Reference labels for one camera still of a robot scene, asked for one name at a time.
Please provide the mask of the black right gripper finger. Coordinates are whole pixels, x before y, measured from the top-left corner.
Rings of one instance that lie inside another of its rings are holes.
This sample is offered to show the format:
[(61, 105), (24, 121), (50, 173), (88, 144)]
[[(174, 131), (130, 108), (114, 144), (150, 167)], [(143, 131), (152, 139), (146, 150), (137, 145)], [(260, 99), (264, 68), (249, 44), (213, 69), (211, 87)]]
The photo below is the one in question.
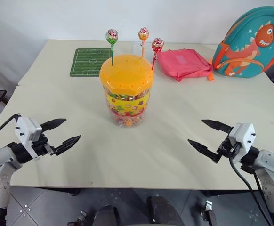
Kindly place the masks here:
[(219, 121), (204, 119), (204, 120), (201, 120), (201, 122), (205, 123), (207, 126), (213, 128), (217, 131), (222, 131), (227, 134), (229, 134), (231, 132), (231, 130), (233, 129), (233, 127), (226, 125)]
[(220, 158), (221, 158), (221, 154), (220, 154), (220, 150), (217, 149), (217, 152), (212, 152), (210, 151), (206, 146), (188, 139), (187, 140), (191, 146), (193, 146), (199, 153), (205, 155), (206, 157), (210, 158), (214, 163), (218, 163)]

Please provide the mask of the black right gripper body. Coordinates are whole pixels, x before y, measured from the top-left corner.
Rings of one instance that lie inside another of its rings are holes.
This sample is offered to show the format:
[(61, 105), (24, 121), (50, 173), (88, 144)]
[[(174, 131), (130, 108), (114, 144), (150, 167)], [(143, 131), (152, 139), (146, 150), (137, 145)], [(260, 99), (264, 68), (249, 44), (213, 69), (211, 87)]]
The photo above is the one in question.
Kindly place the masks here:
[(235, 142), (234, 144), (231, 144), (229, 138), (226, 138), (217, 149), (217, 163), (223, 156), (228, 159), (234, 159), (236, 155), (239, 153), (240, 148), (240, 142)]

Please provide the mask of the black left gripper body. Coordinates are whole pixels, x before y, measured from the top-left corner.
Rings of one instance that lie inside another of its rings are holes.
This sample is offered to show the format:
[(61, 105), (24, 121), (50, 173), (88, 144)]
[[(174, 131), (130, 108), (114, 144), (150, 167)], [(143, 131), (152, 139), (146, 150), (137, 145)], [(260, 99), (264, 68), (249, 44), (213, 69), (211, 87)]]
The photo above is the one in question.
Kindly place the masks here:
[(39, 139), (37, 141), (34, 141), (32, 143), (32, 148), (37, 154), (37, 156), (44, 156), (46, 154), (54, 155), (55, 154), (55, 148), (53, 146), (50, 146), (48, 143), (47, 137), (41, 133), (39, 136)]

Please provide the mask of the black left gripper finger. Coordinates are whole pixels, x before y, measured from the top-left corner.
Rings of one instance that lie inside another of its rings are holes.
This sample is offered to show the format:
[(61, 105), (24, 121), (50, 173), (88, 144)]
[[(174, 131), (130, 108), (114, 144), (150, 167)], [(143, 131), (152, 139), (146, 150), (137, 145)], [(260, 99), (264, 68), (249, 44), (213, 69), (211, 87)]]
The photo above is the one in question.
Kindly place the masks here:
[(64, 123), (66, 119), (64, 118), (59, 118), (59, 119), (53, 119), (50, 121), (47, 121), (43, 124), (41, 124), (42, 131), (47, 131), (47, 130), (52, 130), (56, 127), (59, 127), (62, 123)]
[(69, 150), (79, 141), (80, 138), (81, 138), (81, 135), (78, 135), (64, 141), (60, 146), (54, 148), (54, 154), (60, 155), (64, 153), (65, 151)]

